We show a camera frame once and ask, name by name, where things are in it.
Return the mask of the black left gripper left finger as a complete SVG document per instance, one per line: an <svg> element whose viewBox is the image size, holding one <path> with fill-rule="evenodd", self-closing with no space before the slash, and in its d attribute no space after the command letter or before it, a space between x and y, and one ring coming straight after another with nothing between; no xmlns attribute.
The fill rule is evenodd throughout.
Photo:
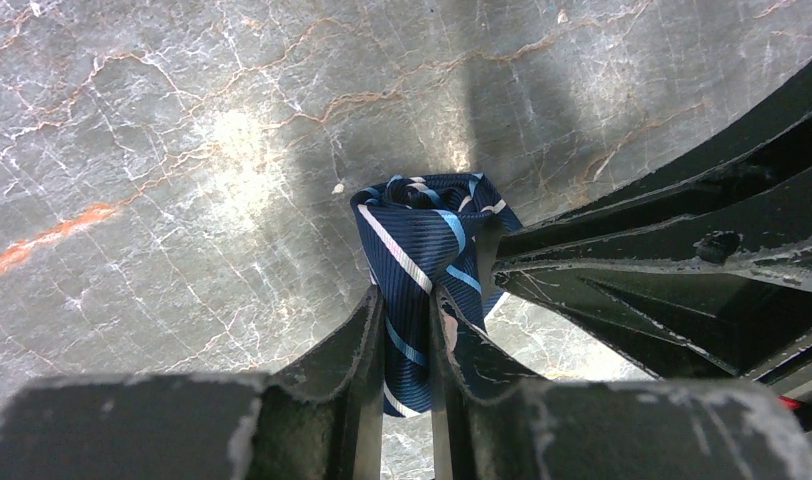
<svg viewBox="0 0 812 480"><path fill-rule="evenodd" d="M271 478L379 478L383 313L371 286L341 326L274 376Z"/></svg>

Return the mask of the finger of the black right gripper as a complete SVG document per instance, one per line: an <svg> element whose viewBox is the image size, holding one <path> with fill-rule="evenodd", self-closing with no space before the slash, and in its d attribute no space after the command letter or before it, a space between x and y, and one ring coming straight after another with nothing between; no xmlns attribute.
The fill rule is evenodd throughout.
<svg viewBox="0 0 812 480"><path fill-rule="evenodd" d="M501 259L703 215L812 167L812 60L756 107L665 166L501 241Z"/></svg>

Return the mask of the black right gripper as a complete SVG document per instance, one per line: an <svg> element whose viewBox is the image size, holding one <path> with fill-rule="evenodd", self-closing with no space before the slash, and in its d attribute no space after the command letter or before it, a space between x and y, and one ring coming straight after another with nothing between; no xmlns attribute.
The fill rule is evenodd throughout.
<svg viewBox="0 0 812 480"><path fill-rule="evenodd" d="M507 238L498 285L660 378L749 378L812 431L812 166L719 206L661 191Z"/></svg>

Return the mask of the navy striped tie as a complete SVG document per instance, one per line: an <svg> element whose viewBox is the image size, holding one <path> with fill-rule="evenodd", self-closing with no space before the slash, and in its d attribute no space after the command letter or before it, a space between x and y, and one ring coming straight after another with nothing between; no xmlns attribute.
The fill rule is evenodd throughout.
<svg viewBox="0 0 812 480"><path fill-rule="evenodd" d="M522 224L482 173L393 176L350 199L374 285L385 302L385 414L409 418L431 408L430 302L452 296L479 330L502 299L479 280L477 239L496 221L504 233Z"/></svg>

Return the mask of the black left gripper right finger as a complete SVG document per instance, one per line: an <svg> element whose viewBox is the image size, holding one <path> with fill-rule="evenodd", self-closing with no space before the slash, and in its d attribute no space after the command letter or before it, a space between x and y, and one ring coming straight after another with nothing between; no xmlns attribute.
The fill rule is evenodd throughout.
<svg viewBox="0 0 812 480"><path fill-rule="evenodd" d="M444 287L432 293L429 326L435 477L522 479L521 388L546 379L466 320Z"/></svg>

